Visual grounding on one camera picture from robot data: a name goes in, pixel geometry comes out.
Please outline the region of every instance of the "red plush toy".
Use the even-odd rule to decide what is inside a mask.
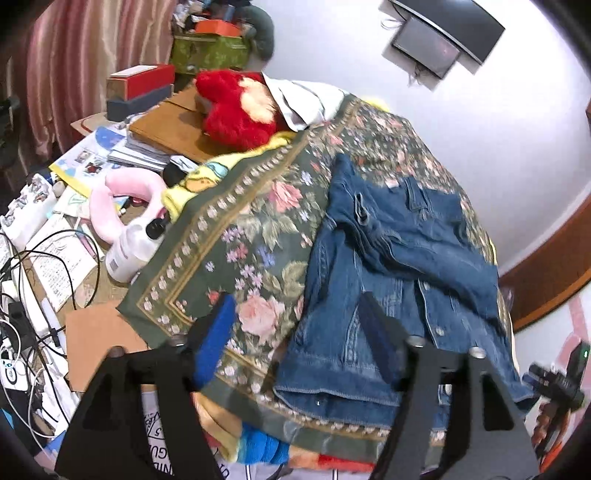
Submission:
[[[210,102],[203,131],[236,151],[268,143],[283,127],[283,118],[260,73],[201,72],[195,77],[195,87]]]

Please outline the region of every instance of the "black bottle cap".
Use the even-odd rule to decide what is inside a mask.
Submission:
[[[155,218],[146,225],[146,235],[152,240],[158,239],[166,230],[166,223],[163,218]]]

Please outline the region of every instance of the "person's hand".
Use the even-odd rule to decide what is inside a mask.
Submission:
[[[540,414],[538,415],[538,418],[535,421],[536,425],[534,428],[534,433],[531,436],[531,444],[534,448],[537,447],[540,444],[540,442],[545,439],[548,426],[550,425],[550,422],[555,412],[556,407],[551,403],[542,403],[542,405],[540,405]],[[558,436],[556,437],[556,440],[554,441],[554,445],[558,445],[562,441],[562,438],[564,437],[564,434],[566,433],[566,430],[569,427],[569,420],[570,412],[566,415],[562,422],[562,425],[560,426],[560,431],[558,433]]]

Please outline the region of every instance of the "green box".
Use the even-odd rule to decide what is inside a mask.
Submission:
[[[193,75],[201,70],[242,70],[249,54],[249,45],[242,37],[183,34],[174,36],[170,63],[177,73]]]

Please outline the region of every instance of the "bottle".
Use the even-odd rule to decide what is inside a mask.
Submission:
[[[132,220],[105,258],[107,272],[113,280],[127,283],[156,253],[164,239],[166,220],[155,218],[147,225],[145,219]]]

